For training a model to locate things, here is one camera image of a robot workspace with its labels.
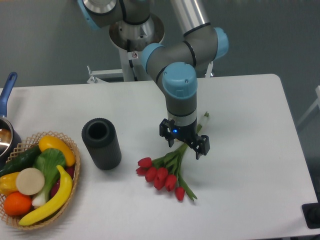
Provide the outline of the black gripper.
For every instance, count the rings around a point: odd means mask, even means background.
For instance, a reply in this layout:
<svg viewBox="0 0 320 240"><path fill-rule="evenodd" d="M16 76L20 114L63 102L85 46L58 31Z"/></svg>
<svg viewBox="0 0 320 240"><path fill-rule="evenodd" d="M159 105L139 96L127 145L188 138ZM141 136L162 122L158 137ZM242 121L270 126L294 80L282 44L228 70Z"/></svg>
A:
<svg viewBox="0 0 320 240"><path fill-rule="evenodd" d="M175 140L187 144L195 152L195 159L206 156L210 150L210 139L207 135L196 133L197 120L186 126L178 126L176 122L164 118L159 125L159 135L168 142L171 148Z"/></svg>

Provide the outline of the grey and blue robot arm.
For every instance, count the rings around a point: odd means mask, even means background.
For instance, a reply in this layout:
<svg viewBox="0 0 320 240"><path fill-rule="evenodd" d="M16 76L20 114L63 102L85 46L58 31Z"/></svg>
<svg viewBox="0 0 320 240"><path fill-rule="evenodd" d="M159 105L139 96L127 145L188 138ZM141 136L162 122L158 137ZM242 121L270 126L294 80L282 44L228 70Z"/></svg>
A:
<svg viewBox="0 0 320 240"><path fill-rule="evenodd" d="M196 68L221 58L229 50L226 33L212 27L200 0L173 0L183 41L170 47L161 44L164 26L150 11L148 0L80 0L78 6L94 29L109 27L113 44L126 55L136 53L139 65L165 96L167 118L159 134L170 146L186 143L197 157L210 150L206 135L198 135Z"/></svg>

